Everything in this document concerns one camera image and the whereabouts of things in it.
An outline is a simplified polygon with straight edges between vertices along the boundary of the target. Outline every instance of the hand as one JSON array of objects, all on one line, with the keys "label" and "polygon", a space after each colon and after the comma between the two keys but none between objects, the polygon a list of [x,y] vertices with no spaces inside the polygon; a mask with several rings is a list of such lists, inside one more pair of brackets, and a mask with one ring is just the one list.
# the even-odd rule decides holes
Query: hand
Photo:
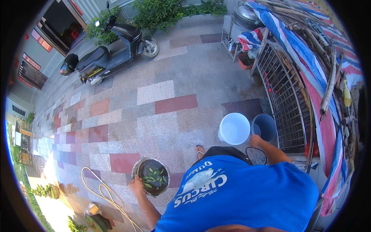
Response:
[{"label": "hand", "polygon": [[252,146],[252,147],[255,147],[255,148],[260,148],[261,147],[261,144],[262,144],[262,138],[260,138],[259,135],[257,134],[253,134],[250,136],[250,139],[249,139],[249,145]]},{"label": "hand", "polygon": [[144,195],[144,196],[146,195],[146,192],[144,191],[144,188],[143,188],[142,178],[139,178],[138,175],[135,175],[135,179],[130,181],[128,186],[129,186],[129,189],[133,192],[133,194],[136,198],[138,198],[142,195]]}]

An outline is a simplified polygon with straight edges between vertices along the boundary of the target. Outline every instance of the pot lid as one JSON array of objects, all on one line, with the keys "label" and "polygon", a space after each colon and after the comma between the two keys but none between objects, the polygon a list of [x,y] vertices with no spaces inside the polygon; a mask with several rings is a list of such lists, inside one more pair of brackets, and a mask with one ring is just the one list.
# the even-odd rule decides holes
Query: pot lid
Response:
[{"label": "pot lid", "polygon": [[258,21],[253,9],[247,5],[239,5],[234,8],[234,12],[241,18],[248,21]]}]

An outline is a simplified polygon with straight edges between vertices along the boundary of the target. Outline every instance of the blue t-shirt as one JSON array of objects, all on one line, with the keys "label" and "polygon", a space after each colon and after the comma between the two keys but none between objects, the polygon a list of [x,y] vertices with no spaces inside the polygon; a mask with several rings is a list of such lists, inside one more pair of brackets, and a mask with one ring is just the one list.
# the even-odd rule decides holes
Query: blue t-shirt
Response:
[{"label": "blue t-shirt", "polygon": [[231,224],[303,231],[318,194],[312,178],[291,163],[249,166],[232,156],[210,156],[184,174],[155,231],[204,232]]}]

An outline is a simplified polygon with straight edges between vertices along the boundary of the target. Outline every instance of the foot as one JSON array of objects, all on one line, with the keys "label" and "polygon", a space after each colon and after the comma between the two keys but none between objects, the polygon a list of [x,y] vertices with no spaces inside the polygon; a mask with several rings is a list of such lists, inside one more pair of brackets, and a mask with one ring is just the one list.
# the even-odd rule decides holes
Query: foot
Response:
[{"label": "foot", "polygon": [[196,153],[197,153],[197,158],[200,160],[202,157],[204,157],[205,154],[205,149],[201,145],[196,145]]}]

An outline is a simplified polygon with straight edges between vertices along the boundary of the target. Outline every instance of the white bucket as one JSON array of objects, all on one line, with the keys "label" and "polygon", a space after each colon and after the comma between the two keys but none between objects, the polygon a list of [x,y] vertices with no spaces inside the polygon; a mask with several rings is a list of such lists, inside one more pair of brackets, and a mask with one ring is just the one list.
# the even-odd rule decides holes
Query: white bucket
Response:
[{"label": "white bucket", "polygon": [[240,145],[250,134],[250,122],[240,113],[227,114],[220,122],[218,137],[230,145]]}]

